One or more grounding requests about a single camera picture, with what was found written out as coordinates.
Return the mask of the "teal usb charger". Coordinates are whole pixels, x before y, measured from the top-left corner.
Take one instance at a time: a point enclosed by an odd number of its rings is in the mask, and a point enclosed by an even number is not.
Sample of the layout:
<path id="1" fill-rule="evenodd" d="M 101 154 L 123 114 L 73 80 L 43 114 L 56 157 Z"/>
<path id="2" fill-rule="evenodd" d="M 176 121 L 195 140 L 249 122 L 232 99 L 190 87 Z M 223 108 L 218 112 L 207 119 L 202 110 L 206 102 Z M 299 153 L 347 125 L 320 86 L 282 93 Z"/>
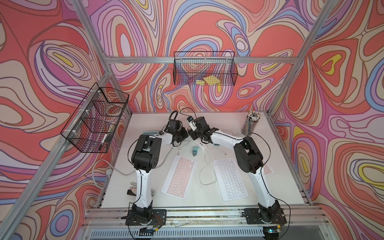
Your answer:
<path id="1" fill-rule="evenodd" d="M 199 147 L 193 148 L 193 151 L 192 151 L 193 156 L 196 156 L 198 154 L 198 150 L 199 150 Z"/>

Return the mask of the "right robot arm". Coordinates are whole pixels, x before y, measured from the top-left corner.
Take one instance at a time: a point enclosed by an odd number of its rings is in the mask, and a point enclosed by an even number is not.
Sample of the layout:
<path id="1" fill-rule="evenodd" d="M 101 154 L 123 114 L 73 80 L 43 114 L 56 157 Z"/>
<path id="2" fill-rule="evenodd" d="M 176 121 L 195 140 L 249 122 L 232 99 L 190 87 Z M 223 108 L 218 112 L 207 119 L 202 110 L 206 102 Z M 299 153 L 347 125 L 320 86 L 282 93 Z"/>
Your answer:
<path id="1" fill-rule="evenodd" d="M 233 149 L 238 167 L 250 176 L 258 196 L 259 215 L 261 221 L 269 224 L 277 221 L 280 225 L 287 223 L 279 201 L 270 194 L 270 187 L 263 170 L 263 155 L 252 137 L 237 138 L 225 134 L 218 128 L 211 128 L 204 117 L 194 119 L 187 117 L 190 125 L 189 135 L 193 140 L 201 140 L 202 144 L 217 144 Z"/>

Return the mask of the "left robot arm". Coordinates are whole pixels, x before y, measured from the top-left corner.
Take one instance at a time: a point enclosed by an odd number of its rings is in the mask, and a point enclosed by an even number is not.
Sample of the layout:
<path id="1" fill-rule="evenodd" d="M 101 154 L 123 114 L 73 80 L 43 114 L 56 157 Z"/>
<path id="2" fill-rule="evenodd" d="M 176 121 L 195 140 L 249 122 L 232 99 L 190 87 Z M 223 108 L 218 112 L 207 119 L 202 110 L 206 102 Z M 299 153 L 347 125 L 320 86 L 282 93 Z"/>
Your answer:
<path id="1" fill-rule="evenodd" d="M 136 171 L 136 199 L 130 203 L 127 223 L 149 224 L 154 218 L 151 191 L 151 171 L 158 165 L 163 145 L 180 143 L 187 137 L 187 130 L 179 120 L 171 119 L 163 131 L 141 134 L 131 156 Z"/>

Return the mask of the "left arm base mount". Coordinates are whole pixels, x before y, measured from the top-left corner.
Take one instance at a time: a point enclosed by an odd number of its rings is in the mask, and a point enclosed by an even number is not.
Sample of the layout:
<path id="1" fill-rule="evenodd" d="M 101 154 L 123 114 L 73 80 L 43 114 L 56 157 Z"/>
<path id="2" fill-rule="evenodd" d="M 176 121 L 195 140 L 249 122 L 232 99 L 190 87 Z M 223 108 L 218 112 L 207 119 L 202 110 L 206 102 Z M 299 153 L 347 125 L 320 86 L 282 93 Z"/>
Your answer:
<path id="1" fill-rule="evenodd" d="M 127 226 L 163 226 L 166 223 L 167 210 L 129 210 L 128 215 L 122 217 Z"/>

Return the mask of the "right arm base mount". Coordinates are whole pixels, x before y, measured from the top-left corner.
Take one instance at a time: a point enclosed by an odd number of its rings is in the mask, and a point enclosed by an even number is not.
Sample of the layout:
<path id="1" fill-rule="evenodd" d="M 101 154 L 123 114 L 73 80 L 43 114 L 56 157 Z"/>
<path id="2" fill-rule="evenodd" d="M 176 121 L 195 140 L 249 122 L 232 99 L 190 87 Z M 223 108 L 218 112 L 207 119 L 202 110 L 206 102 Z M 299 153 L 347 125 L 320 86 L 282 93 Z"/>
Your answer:
<path id="1" fill-rule="evenodd" d="M 249 225 L 266 224 L 284 226 L 288 222 L 281 208 L 273 211 L 247 208 L 241 212 L 241 215 L 246 218 L 247 224 Z"/>

